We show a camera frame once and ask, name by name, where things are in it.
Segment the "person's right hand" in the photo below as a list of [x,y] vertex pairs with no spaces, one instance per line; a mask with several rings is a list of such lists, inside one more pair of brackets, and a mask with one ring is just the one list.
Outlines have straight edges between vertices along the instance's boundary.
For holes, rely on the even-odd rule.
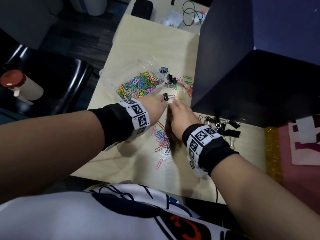
[[172,113],[169,107],[167,109],[167,119],[171,124],[171,130],[173,134],[180,141],[182,141],[182,135],[189,126],[201,123],[193,111],[185,104],[183,104],[183,111],[179,113]]

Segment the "black chair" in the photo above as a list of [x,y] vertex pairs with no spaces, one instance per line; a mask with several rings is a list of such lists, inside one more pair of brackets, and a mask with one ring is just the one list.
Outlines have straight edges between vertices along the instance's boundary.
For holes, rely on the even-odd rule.
[[34,101],[33,105],[27,105],[15,98],[12,91],[0,85],[0,109],[26,117],[71,112],[93,72],[93,66],[83,60],[31,49],[21,44],[0,60],[0,75],[2,68],[20,70],[44,90],[41,98]]

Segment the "clear plastic bag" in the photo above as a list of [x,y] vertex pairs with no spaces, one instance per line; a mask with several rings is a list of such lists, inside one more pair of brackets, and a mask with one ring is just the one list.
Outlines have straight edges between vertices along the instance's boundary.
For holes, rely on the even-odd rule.
[[167,18],[162,18],[159,21],[159,24],[162,24],[167,27],[178,28],[182,23],[183,16],[179,12],[171,11]]

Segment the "black pouch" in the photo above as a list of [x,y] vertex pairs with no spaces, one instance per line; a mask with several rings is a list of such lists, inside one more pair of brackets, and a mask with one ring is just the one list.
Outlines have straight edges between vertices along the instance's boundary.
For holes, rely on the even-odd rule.
[[149,0],[136,0],[131,11],[132,16],[150,20],[153,11],[153,3]]

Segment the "pink mat with white pattern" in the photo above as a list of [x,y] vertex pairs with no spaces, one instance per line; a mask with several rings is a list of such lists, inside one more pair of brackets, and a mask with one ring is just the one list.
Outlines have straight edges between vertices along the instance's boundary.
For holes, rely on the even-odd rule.
[[320,215],[320,114],[313,116],[316,142],[302,144],[295,122],[278,128],[282,185]]

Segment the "pile of colourful paper clips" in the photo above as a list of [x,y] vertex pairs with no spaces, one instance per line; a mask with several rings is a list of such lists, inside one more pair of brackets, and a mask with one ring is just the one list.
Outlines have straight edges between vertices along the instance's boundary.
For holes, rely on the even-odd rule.
[[166,85],[161,73],[147,70],[122,82],[116,89],[116,94],[122,100],[137,99],[157,92]]

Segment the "pile of black binder clips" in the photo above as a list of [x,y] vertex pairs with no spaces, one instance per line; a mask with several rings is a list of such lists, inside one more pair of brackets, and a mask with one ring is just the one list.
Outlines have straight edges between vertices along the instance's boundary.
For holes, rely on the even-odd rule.
[[198,119],[205,125],[210,126],[213,130],[219,133],[224,140],[229,139],[230,147],[235,150],[235,141],[240,137],[240,126],[245,121],[241,118],[240,121],[223,119],[218,116],[198,115]]

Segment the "gold glitter strip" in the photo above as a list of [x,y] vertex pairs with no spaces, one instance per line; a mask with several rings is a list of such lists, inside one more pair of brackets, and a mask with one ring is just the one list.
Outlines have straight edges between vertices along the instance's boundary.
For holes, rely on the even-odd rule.
[[282,184],[281,154],[277,127],[264,128],[266,173],[277,183]]

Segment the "white bottle with red cap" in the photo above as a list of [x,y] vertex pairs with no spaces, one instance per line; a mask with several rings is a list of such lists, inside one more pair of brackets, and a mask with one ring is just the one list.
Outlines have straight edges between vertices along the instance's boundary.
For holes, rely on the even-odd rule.
[[0,84],[13,92],[14,97],[33,105],[44,94],[43,88],[19,70],[10,70],[0,77]]

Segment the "clear plastic container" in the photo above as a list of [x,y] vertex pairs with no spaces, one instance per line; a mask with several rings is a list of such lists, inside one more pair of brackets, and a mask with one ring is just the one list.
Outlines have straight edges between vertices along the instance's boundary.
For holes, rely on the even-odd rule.
[[147,70],[160,73],[160,68],[161,66],[159,65],[156,57],[149,54],[142,58],[136,58],[130,61],[121,62],[117,64],[113,69],[107,70],[106,68],[104,68],[100,71],[100,81],[102,82],[103,87],[102,90],[110,99],[113,99],[115,101],[122,101],[122,99],[116,93],[117,87],[119,85],[130,80],[132,77],[137,76],[139,73],[145,72]]

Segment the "scattered pink blue paper clips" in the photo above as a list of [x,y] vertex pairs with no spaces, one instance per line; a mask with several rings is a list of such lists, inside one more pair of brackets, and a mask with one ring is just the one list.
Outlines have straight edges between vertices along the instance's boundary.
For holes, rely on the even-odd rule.
[[157,121],[152,127],[151,136],[155,138],[157,144],[154,152],[160,153],[160,159],[155,166],[155,169],[158,170],[165,163],[174,160],[178,140],[172,133],[171,127],[160,121]]

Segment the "person's left forearm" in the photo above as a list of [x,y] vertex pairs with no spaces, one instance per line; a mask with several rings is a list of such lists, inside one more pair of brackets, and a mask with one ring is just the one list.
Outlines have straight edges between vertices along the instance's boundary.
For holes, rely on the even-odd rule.
[[104,144],[102,125],[87,110],[0,125],[0,204],[43,193]]

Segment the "scattered red green paper clips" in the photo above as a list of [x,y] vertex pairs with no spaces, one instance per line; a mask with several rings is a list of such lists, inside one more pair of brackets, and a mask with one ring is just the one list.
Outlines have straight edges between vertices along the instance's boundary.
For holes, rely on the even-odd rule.
[[192,97],[193,93],[193,78],[190,76],[182,76],[182,77],[176,77],[177,78],[177,84],[167,84],[167,87],[177,91],[182,91],[183,93],[187,94],[190,98]]

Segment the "dark grey cabinet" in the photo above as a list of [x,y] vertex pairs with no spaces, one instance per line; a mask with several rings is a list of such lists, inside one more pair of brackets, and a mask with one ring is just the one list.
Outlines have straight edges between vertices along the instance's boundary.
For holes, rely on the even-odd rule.
[[62,9],[62,0],[0,0],[0,28],[20,44],[38,49]]

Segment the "white printed shirt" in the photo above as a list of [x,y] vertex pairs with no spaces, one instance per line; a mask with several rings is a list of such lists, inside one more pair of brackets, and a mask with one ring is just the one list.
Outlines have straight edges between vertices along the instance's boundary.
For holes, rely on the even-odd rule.
[[175,198],[136,184],[20,197],[0,205],[0,240],[231,240]]

